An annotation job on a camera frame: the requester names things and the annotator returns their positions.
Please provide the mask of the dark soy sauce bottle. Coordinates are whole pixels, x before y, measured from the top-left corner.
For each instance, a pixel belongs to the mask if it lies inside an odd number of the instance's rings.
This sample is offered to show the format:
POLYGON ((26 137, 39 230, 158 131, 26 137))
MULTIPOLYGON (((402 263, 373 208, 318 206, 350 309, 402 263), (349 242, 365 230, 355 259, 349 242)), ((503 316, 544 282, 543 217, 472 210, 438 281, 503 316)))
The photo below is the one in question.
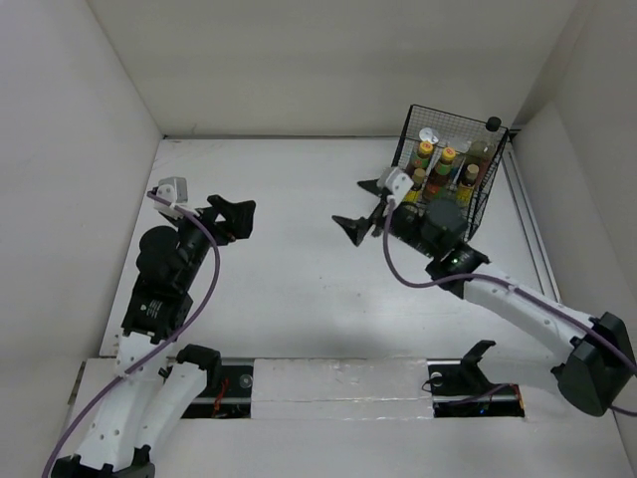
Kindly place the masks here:
POLYGON ((487 119, 484 128, 472 141, 469 148, 469 155, 473 164, 479 166, 479 173, 484 175, 497 151, 498 131, 502 125, 502 120, 498 117, 487 119))

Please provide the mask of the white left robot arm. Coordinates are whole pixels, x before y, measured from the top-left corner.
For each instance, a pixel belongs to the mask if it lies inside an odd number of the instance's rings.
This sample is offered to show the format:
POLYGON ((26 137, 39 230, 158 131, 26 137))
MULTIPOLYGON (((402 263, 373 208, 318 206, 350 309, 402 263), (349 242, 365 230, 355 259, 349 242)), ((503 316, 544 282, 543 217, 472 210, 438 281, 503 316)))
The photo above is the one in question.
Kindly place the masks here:
POLYGON ((257 204, 211 195, 207 206, 189 209, 157 189, 147 196, 168 223, 139 240, 113 377, 63 432, 45 477, 154 476, 153 460, 184 411, 222 385, 219 352, 175 346, 205 308, 189 289, 206 256, 219 266, 220 247, 250 237, 257 204))

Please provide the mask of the yellow cap sauce bottle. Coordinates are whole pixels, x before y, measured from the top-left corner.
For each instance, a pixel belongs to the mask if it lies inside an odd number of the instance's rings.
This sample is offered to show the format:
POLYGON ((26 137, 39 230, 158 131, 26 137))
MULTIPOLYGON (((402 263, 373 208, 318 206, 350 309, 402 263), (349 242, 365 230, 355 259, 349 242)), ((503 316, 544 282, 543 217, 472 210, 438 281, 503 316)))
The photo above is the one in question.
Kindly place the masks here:
POLYGON ((427 170, 434 152, 434 145, 430 141, 420 141, 412 150, 407 172, 413 174, 416 169, 427 170))

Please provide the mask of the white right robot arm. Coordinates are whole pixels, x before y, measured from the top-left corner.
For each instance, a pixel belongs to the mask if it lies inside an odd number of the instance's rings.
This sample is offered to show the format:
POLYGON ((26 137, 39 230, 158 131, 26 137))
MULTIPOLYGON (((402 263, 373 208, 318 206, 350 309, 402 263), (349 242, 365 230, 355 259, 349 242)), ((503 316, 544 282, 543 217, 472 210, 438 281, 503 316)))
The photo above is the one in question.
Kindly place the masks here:
POLYGON ((624 322, 611 313, 593 317, 529 289, 499 269, 463 236, 467 221, 452 199, 424 206, 408 200, 413 181, 405 174, 377 180, 380 202, 367 217, 333 216, 354 245, 374 226, 381 229, 385 262, 406 287, 438 287, 480 306, 542 343, 557 358, 550 370, 568 403, 591 416, 619 408, 614 401, 636 375, 636 358, 624 322), (419 284, 403 277, 389 250, 395 237, 430 257, 430 279, 419 284))

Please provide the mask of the small yellow bottle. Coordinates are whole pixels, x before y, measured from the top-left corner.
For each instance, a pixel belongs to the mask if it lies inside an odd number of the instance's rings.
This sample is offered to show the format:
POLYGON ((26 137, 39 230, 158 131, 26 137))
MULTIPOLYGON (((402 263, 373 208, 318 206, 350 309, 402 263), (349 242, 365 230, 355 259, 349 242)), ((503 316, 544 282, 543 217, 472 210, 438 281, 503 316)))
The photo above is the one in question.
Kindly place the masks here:
POLYGON ((423 168, 416 168, 411 176, 412 185, 404 196, 403 201, 408 203, 417 203, 421 194, 423 183, 427 177, 426 170, 423 168))
POLYGON ((479 172, 480 168, 477 164, 469 164, 465 168, 456 190, 456 203, 459 207, 467 208, 469 206, 479 172))

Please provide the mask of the white shaker blue label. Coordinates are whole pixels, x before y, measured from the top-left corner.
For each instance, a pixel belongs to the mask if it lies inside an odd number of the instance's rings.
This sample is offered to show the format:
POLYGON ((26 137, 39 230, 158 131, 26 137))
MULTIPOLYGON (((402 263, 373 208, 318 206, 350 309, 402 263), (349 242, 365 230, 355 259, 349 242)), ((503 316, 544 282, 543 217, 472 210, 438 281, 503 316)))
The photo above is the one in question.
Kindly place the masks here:
POLYGON ((423 127, 418 133, 419 140, 421 142, 429 142, 432 145, 436 145, 440 140, 439 132, 432 127, 423 127))

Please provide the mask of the red sauce bottle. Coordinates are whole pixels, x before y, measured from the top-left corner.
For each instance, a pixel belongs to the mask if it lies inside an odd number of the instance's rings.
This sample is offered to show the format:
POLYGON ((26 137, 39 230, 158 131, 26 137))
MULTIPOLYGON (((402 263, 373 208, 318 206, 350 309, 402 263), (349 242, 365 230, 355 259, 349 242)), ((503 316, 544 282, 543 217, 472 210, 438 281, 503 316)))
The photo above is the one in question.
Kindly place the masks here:
POLYGON ((423 189, 423 197, 426 200, 433 200, 444 190, 448 183, 456 155, 456 149, 451 146, 447 146, 442 150, 423 189))

